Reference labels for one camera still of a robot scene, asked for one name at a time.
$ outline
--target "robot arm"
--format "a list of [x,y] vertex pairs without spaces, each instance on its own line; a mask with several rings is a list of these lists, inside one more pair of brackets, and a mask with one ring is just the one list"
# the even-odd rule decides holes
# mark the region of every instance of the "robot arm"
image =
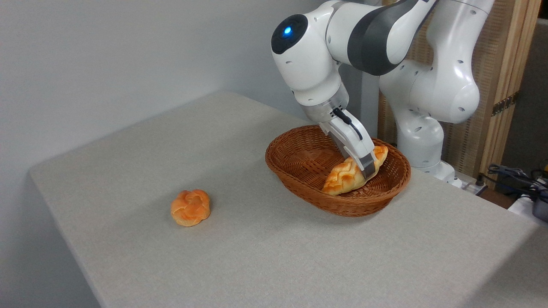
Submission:
[[343,144],[368,179],[374,173],[374,145],[347,110],[341,63],[373,75],[393,70],[405,57],[414,34],[436,3],[401,0],[393,5],[328,1],[293,15],[275,29],[272,55],[307,117]]

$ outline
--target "wicker basket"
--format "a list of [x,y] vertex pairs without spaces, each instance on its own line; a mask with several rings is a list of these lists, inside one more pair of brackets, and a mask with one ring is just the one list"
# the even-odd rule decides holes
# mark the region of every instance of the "wicker basket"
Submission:
[[333,167],[344,161],[330,137],[318,125],[294,128],[275,138],[266,150],[268,167],[298,197],[330,213],[359,217],[383,209],[409,182],[411,167],[395,147],[386,145],[388,157],[377,176],[360,189],[338,196],[321,191]]

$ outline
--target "bread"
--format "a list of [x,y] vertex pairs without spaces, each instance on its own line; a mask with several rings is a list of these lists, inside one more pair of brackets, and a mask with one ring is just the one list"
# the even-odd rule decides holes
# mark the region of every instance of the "bread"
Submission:
[[171,206],[171,215],[175,222],[186,227],[197,225],[209,217],[210,213],[209,196],[199,189],[181,191]]
[[322,192],[336,196],[365,185],[368,180],[375,177],[379,172],[380,166],[388,156],[388,147],[385,145],[376,146],[373,153],[377,159],[373,176],[366,180],[354,159],[349,157],[343,163],[333,167],[327,176],[326,183],[323,185]]

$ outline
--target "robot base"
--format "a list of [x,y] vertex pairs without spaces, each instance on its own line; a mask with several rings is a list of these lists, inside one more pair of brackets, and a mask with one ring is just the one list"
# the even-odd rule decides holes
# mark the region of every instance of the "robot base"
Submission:
[[456,177],[455,169],[450,164],[444,161],[440,161],[439,163],[435,164],[432,167],[426,167],[426,168],[414,167],[414,168],[418,171],[428,173],[434,176],[436,179],[440,179],[458,188],[461,188],[463,185],[463,182]]

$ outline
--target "tabletop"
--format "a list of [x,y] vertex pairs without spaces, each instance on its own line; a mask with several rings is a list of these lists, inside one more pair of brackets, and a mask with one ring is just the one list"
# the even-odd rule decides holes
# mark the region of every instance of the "tabletop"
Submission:
[[[215,93],[30,173],[103,307],[548,305],[548,230],[452,185],[413,171],[362,218],[290,193],[264,154],[305,124]],[[193,189],[211,215],[182,227]]]

